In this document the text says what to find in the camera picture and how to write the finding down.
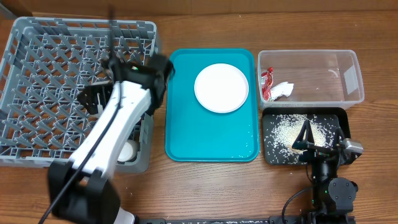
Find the white tissue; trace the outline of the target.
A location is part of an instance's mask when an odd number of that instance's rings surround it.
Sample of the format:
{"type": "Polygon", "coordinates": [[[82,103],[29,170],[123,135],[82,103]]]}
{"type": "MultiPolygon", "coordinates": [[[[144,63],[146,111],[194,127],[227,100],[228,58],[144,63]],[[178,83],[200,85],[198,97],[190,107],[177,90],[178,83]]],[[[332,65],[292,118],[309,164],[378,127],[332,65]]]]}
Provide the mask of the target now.
{"type": "Polygon", "coordinates": [[[282,82],[271,88],[271,101],[275,101],[281,96],[289,97],[294,89],[294,84],[289,82],[282,82]]]}

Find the red snack wrapper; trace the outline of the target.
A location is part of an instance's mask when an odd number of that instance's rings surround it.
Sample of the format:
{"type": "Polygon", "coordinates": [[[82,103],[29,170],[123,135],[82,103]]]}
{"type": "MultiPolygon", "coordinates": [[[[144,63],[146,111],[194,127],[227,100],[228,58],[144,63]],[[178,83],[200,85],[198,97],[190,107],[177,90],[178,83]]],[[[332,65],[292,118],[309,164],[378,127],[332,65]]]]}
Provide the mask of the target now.
{"type": "Polygon", "coordinates": [[[273,84],[273,68],[269,67],[261,73],[261,93],[265,101],[271,99],[271,88],[273,84]]]}

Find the large white plate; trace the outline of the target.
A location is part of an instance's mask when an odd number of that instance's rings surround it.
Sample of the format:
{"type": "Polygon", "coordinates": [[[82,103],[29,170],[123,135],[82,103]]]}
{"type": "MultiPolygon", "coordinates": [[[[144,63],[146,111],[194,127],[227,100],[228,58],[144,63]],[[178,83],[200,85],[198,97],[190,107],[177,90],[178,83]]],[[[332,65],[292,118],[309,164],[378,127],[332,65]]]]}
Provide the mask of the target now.
{"type": "Polygon", "coordinates": [[[196,77],[194,93],[202,107],[214,113],[239,109],[249,94],[249,83],[242,71],[227,63],[205,67],[196,77]]]}

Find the white cup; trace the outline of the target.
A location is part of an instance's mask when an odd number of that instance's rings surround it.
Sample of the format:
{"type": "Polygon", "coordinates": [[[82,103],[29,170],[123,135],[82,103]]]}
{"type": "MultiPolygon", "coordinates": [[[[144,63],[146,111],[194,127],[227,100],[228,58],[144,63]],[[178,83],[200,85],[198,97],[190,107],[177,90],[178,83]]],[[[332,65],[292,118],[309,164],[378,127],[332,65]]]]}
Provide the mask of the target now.
{"type": "Polygon", "coordinates": [[[139,145],[134,140],[128,139],[119,154],[118,162],[128,162],[136,158],[139,145]]]}

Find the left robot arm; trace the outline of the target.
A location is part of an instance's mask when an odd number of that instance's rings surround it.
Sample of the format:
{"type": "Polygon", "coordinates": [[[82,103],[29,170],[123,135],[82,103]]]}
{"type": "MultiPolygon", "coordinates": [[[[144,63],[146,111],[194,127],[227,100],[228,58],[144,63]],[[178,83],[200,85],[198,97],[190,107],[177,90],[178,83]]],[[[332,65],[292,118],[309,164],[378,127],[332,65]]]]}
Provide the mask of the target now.
{"type": "Polygon", "coordinates": [[[164,55],[154,54],[146,65],[126,62],[116,55],[102,61],[113,90],[94,128],[68,162],[51,163],[47,173],[49,214],[74,223],[139,223],[121,207],[111,183],[118,157],[142,115],[160,107],[167,80],[175,71],[164,55]]]}

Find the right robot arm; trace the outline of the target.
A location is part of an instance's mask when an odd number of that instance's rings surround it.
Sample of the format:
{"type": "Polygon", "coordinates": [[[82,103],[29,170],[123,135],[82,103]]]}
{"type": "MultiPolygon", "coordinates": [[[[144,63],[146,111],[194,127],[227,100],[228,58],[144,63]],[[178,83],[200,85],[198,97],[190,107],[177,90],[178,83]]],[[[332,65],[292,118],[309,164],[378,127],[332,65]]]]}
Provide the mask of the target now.
{"type": "Polygon", "coordinates": [[[299,161],[312,167],[312,185],[288,199],[282,209],[282,221],[287,222],[285,210],[289,202],[311,190],[313,210],[302,212],[294,223],[354,223],[354,217],[348,214],[354,209],[358,185],[338,177],[337,171],[340,166],[352,164],[363,154],[364,147],[361,143],[345,137],[343,130],[337,128],[332,147],[317,146],[310,122],[306,120],[292,148],[302,151],[299,161]]]}

